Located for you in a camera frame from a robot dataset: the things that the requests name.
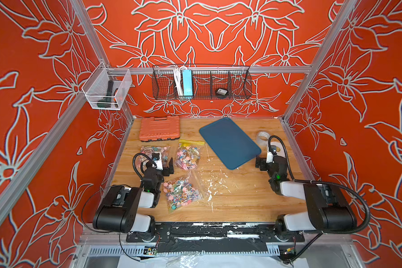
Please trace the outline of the blue plastic tray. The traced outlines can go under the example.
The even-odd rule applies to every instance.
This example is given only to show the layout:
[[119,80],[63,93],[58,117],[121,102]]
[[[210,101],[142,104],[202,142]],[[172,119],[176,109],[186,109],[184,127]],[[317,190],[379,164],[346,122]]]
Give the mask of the blue plastic tray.
[[221,118],[199,133],[229,170],[235,170],[261,154],[261,148],[230,118]]

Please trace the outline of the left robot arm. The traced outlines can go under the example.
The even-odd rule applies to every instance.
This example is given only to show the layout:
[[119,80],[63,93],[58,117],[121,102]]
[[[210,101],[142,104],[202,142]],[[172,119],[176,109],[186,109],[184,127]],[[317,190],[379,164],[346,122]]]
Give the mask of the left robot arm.
[[132,167],[140,179],[140,186],[111,186],[94,214],[92,225],[95,230],[156,235],[154,217],[140,214],[138,209],[158,205],[164,178],[174,174],[174,159],[170,158],[168,166],[163,167],[160,153],[151,157],[137,153]]

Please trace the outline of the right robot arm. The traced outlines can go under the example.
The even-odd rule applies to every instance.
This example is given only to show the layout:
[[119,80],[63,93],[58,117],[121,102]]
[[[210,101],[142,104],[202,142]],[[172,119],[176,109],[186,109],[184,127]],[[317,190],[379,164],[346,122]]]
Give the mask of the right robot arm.
[[323,233],[354,233],[357,219],[351,211],[340,187],[312,183],[308,180],[294,182],[288,178],[285,157],[256,157],[255,167],[267,172],[271,189],[277,195],[305,201],[307,210],[282,214],[276,220],[277,231],[319,231]]

